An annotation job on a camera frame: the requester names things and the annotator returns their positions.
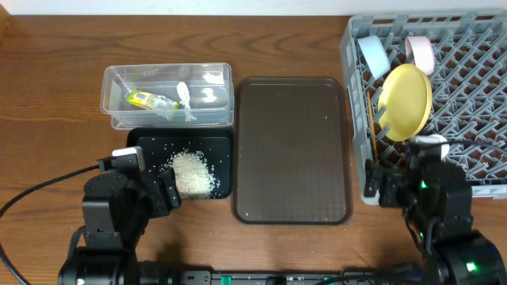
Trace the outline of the yellow plate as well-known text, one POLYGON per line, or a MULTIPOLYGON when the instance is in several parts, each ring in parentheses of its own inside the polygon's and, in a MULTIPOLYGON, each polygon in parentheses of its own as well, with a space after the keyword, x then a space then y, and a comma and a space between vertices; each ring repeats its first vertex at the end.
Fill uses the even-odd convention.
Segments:
POLYGON ((426 124, 433 102, 428 77, 413 64, 397 66, 383 83, 378 110, 385 108, 379 118, 386 136, 395 142, 416 135, 426 124))

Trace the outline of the light blue bowl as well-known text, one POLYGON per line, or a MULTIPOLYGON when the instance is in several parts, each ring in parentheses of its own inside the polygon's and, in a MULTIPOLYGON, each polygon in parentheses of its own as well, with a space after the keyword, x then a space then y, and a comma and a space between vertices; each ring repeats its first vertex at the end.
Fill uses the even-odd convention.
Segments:
POLYGON ((357 40, 364 59, 375 80, 387 73, 391 64, 378 36, 367 36, 357 40))

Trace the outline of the wooden chopstick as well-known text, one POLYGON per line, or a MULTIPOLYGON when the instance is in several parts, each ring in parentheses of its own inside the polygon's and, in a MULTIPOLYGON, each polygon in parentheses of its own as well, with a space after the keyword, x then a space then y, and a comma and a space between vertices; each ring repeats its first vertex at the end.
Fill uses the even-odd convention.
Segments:
POLYGON ((366 96, 368 100, 368 115, 369 115, 369 122, 370 122, 370 132, 372 137, 372 149, 373 149, 373 156, 375 163, 379 164, 379 157, 378 157, 378 151, 377 151, 377 144, 376 144, 376 136, 375 136, 375 121, 373 117, 373 111, 372 111, 372 102, 370 98, 370 92, 369 89, 366 91, 366 96))

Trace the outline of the white wrapper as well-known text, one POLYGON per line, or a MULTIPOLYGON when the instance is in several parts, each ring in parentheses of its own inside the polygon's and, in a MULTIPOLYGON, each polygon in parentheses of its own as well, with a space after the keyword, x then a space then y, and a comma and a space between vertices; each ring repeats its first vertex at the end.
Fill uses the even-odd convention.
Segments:
POLYGON ((177 94, 180 97, 180 105, 185 110, 185 121, 191 122, 196 120, 196 117, 191 113, 190 106, 190 92, 185 82, 179 82, 177 84, 177 94))

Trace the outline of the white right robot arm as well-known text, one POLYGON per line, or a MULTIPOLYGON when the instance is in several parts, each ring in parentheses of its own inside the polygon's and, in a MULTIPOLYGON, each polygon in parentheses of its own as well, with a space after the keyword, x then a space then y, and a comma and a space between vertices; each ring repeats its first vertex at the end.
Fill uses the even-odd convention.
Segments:
POLYGON ((402 209, 436 284, 504 284, 506 267, 494 243, 474 229, 472 187, 463 168, 442 158, 441 142, 409 142, 405 169, 364 163, 364 195, 402 209))

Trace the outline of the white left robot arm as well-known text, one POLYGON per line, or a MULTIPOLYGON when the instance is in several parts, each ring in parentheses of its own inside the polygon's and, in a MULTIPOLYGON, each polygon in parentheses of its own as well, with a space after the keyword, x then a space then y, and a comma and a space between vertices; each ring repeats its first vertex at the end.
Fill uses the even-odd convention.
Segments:
POLYGON ((181 206, 173 169, 162 172, 150 190, 140 172, 108 171, 84 186, 85 225, 74 232, 58 284, 179 284, 168 264, 139 261, 135 248, 150 219, 181 206))

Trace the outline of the pale green cup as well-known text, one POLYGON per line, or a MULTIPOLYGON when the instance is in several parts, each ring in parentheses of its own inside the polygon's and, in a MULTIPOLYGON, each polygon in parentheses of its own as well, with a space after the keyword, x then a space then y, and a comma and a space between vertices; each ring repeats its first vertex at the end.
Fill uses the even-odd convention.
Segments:
POLYGON ((438 134, 416 135, 409 139, 409 143, 415 146, 418 153, 438 157, 440 160, 444 160, 450 152, 450 143, 444 136, 438 134))

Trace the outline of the pink rice bowl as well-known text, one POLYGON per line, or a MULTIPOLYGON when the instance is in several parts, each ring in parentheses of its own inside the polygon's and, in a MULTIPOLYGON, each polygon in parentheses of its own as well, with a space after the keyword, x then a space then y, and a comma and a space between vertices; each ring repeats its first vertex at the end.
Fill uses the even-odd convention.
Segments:
POLYGON ((431 75, 435 70, 433 46, 426 36, 408 36, 405 38, 406 57, 424 74, 431 75))

